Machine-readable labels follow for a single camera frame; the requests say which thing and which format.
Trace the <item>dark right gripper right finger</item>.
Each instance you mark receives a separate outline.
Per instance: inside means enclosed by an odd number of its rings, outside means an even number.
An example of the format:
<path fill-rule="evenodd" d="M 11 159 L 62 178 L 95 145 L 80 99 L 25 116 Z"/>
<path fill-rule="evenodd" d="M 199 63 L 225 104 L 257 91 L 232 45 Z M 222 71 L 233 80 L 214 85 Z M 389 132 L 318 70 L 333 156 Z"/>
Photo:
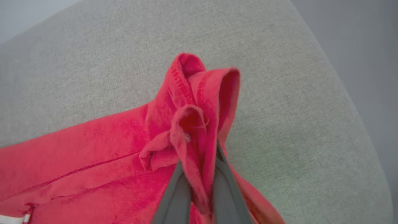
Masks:
<path fill-rule="evenodd" d="M 219 141 L 216 143 L 213 214 L 215 224 L 253 224 L 244 197 Z"/>

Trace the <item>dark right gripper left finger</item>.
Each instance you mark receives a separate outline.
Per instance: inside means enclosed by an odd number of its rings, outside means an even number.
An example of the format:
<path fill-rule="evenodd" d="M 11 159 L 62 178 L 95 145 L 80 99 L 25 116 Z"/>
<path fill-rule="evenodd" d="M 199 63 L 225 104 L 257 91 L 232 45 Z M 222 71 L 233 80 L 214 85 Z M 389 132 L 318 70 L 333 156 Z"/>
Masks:
<path fill-rule="evenodd" d="M 155 212 L 152 224 L 189 224 L 191 187 L 178 161 L 165 193 Z"/>

